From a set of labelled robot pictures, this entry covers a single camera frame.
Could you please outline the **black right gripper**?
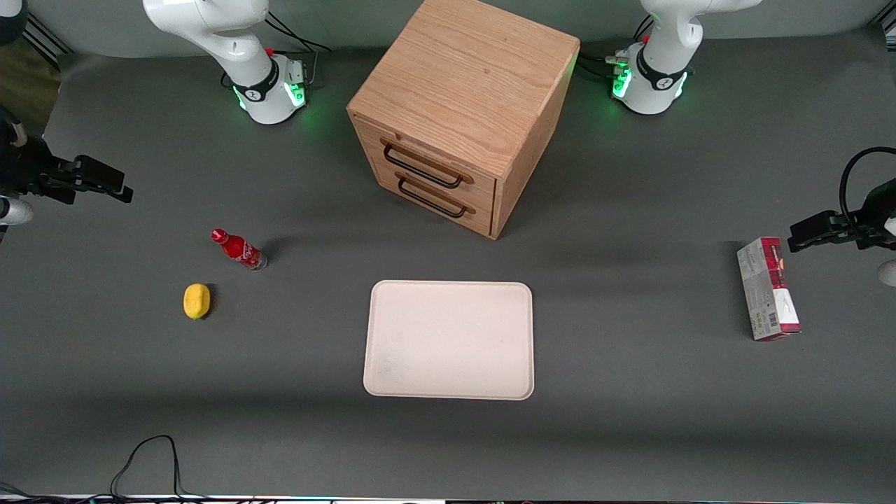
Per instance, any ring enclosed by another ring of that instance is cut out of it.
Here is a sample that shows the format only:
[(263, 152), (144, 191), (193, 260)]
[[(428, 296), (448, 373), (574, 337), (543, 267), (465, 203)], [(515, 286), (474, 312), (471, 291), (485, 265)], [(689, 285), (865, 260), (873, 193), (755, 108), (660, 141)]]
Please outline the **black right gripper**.
[(21, 147), (2, 143), (1, 193), (4, 197), (32, 194), (73, 204), (77, 191), (105, 195), (125, 204), (132, 203), (134, 191), (124, 186), (124, 173), (86, 155), (78, 155), (73, 161), (73, 172), (86, 184), (76, 185), (73, 189), (58, 188), (58, 182), (74, 181), (70, 168), (67, 168), (68, 163), (69, 160), (53, 155), (41, 139), (30, 139)]

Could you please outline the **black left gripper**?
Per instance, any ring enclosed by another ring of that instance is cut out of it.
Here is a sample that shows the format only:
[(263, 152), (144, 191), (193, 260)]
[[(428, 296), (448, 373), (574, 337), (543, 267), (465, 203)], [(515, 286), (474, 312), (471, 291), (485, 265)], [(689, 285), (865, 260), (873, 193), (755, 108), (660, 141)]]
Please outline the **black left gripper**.
[(845, 244), (857, 240), (857, 249), (895, 249), (894, 230), (887, 225), (895, 215), (895, 178), (877, 186), (864, 199), (860, 210), (855, 211), (855, 223), (861, 230), (858, 238), (848, 218), (838, 211), (826, 210), (790, 226), (788, 249), (791, 253), (825, 244)]

